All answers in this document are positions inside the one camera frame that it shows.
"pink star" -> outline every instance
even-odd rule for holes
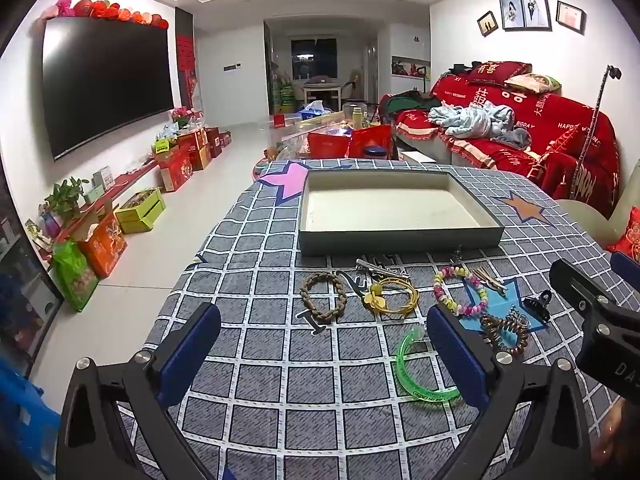
[[[258,182],[278,188],[275,205],[280,205],[302,194],[308,172],[309,168],[304,164],[289,161],[281,172],[266,174]]]

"framed photo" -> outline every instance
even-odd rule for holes
[[[558,10],[556,11],[556,22],[566,28],[570,28],[579,34],[584,34],[584,23],[587,15],[582,9],[571,6],[564,2],[558,2]]]
[[[522,0],[525,30],[551,30],[548,0]]]
[[[498,30],[498,23],[495,21],[495,16],[492,11],[486,13],[482,18],[478,20],[478,27],[483,36],[488,36],[492,32]]]
[[[500,0],[500,13],[504,30],[526,30],[522,0]]]

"green gift bag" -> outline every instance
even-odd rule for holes
[[[71,307],[82,312],[98,285],[94,270],[75,242],[66,241],[53,246],[53,266],[62,293]]]

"clothing pile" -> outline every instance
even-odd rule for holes
[[[471,103],[468,107],[439,106],[429,111],[429,120],[442,126],[448,136],[457,139],[484,137],[519,150],[531,145],[531,135],[524,128],[515,128],[515,114],[507,105],[495,106]]]

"screw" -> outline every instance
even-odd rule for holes
[[[511,354],[508,354],[507,352],[498,352],[495,355],[495,359],[501,364],[501,365],[510,365],[511,363],[513,363],[513,357]]]
[[[609,335],[611,333],[611,330],[609,329],[609,327],[602,323],[598,325],[597,330],[598,330],[598,333],[602,335]]]
[[[76,368],[78,370],[84,370],[85,368],[88,368],[90,364],[91,364],[91,359],[89,359],[88,357],[82,357],[81,359],[78,359],[78,362],[76,363]]]
[[[571,370],[571,363],[567,359],[558,359],[558,368],[565,372]]]
[[[133,356],[133,360],[138,364],[145,364],[151,361],[151,352],[149,350],[141,350]]]

